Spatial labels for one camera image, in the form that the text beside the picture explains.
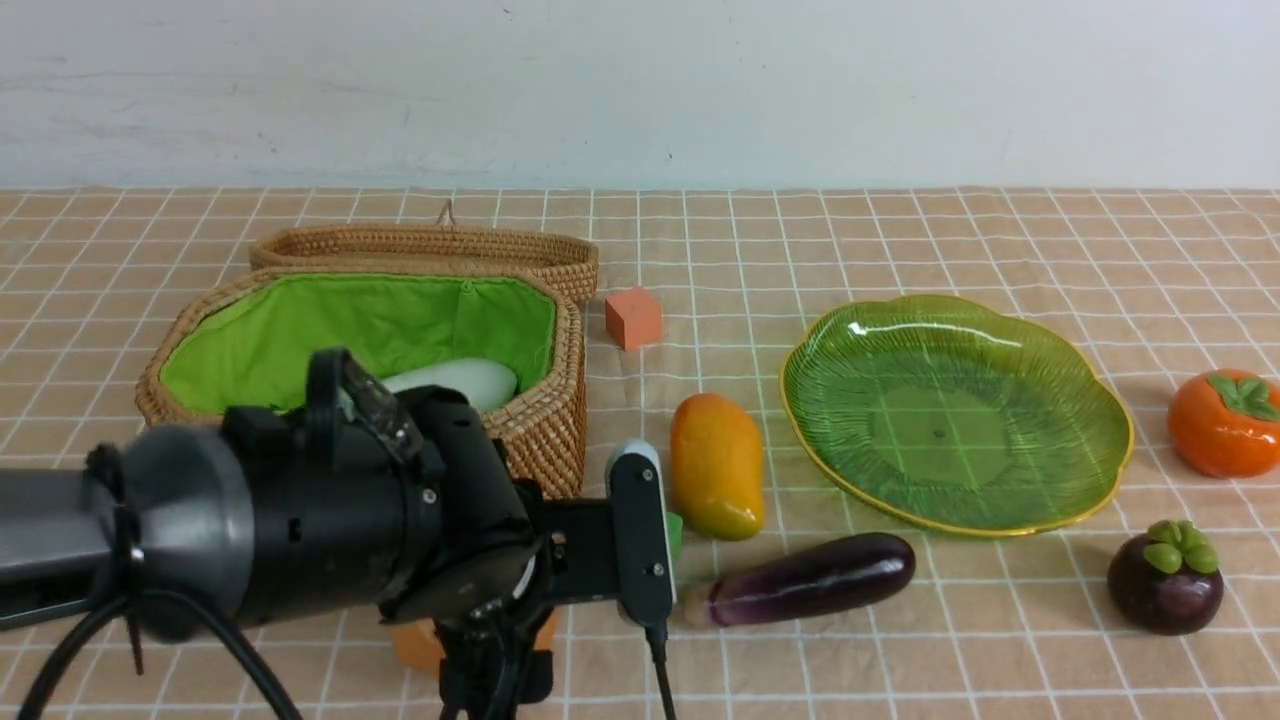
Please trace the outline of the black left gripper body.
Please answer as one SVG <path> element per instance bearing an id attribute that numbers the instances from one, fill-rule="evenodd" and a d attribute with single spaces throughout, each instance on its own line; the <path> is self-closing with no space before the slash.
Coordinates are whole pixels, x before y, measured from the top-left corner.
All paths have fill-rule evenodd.
<path id="1" fill-rule="evenodd" d="M 618 598 L 612 510 L 513 480 L 462 393 L 402 404 L 343 348 L 311 357 L 306 389 L 300 410 L 221 419 L 253 502 L 241 625 L 374 603 L 389 625 L 484 633 Z"/>

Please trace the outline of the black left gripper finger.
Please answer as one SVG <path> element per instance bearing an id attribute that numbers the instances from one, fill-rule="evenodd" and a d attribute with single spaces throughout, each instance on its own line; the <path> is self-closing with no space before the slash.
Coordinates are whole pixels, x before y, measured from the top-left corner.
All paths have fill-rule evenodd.
<path id="1" fill-rule="evenodd" d="M 500 719 L 539 705 L 554 684 L 554 609 L 509 612 L 500 620 Z"/>
<path id="2" fill-rule="evenodd" d="M 440 719 L 495 719 L 500 703 L 500 625 L 436 625 L 442 647 Z"/>

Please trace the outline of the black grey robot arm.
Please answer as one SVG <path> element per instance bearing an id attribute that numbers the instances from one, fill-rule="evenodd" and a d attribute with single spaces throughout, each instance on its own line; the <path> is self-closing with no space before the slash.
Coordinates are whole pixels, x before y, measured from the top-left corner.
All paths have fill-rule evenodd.
<path id="1" fill-rule="evenodd" d="M 512 719 L 550 611 L 630 601 L 650 547 L 668 559 L 659 503 L 628 521 L 621 498 L 545 498 L 457 389 L 392 392 L 343 347 L 311 356 L 305 388 L 285 415 L 233 406 L 97 445 L 79 470 L 3 471 L 3 628 L 78 618 L 18 717 L 42 717 L 119 618 L 137 673 L 141 635 L 207 632 L 297 719 L 244 630 L 370 603 L 387 625 L 435 625 L 444 719 Z"/>

